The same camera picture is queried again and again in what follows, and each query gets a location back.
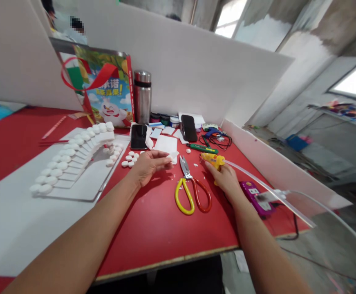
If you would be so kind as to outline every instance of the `thermos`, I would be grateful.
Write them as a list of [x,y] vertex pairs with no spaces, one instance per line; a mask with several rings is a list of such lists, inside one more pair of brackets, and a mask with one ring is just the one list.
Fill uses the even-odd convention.
[[136,123],[140,125],[147,125],[150,120],[151,86],[150,72],[143,70],[136,70],[134,72],[134,114]]

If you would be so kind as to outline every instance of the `red bag handle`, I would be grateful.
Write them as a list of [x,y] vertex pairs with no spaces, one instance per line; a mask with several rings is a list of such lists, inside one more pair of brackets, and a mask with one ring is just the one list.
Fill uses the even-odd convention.
[[112,65],[111,63],[105,63],[103,65],[103,67],[101,68],[99,74],[96,76],[95,80],[93,81],[92,85],[89,86],[89,88],[76,89],[72,85],[69,84],[69,82],[65,79],[65,75],[63,74],[65,65],[68,64],[69,61],[72,61],[74,59],[79,59],[83,62],[85,70],[87,71],[88,74],[91,73],[91,69],[89,67],[88,62],[86,62],[84,59],[78,58],[78,57],[71,57],[62,64],[62,68],[60,70],[60,76],[61,76],[63,82],[65,83],[65,85],[75,91],[87,91],[87,90],[99,88],[99,87],[103,86],[105,84],[105,82],[107,82],[109,80],[110,77],[119,78],[118,68],[116,66]]

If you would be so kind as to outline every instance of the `smartphone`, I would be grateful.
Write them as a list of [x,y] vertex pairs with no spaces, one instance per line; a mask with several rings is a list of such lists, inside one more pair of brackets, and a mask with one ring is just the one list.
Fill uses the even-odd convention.
[[132,126],[132,137],[130,138],[130,148],[134,150],[148,149],[145,145],[146,139],[146,125],[133,125]]
[[197,131],[195,130],[194,118],[192,116],[182,114],[181,131],[183,139],[189,142],[197,142]]

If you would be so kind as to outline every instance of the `scissors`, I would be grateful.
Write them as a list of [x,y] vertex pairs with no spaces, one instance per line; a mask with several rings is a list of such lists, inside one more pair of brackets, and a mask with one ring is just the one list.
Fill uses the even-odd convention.
[[[210,193],[209,193],[208,189],[198,179],[196,179],[192,175],[190,175],[190,170],[189,170],[187,161],[184,158],[184,156],[179,156],[179,161],[181,163],[181,168],[182,168],[183,175],[184,175],[184,177],[179,180],[177,188],[175,189],[175,202],[177,203],[179,210],[186,215],[192,215],[194,213],[193,197],[191,196],[190,190],[186,185],[186,180],[191,180],[193,182],[194,196],[195,196],[195,200],[197,202],[199,210],[201,210],[203,213],[209,212],[212,207],[212,198],[210,197]],[[196,183],[201,186],[201,188],[205,191],[206,196],[208,197],[208,207],[207,208],[203,208],[201,203],[199,202]],[[178,193],[179,193],[179,188],[182,186],[182,184],[183,184],[183,187],[185,188],[187,198],[189,199],[189,202],[190,202],[190,210],[185,209],[179,201]]]

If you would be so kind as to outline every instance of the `yellow glue gun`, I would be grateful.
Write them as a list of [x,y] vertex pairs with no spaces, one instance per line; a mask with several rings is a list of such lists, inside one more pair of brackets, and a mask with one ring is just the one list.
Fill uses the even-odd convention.
[[218,171],[220,171],[220,166],[224,165],[224,156],[221,155],[216,155],[216,154],[210,154],[210,153],[201,153],[201,157],[210,162],[215,169],[217,169]]

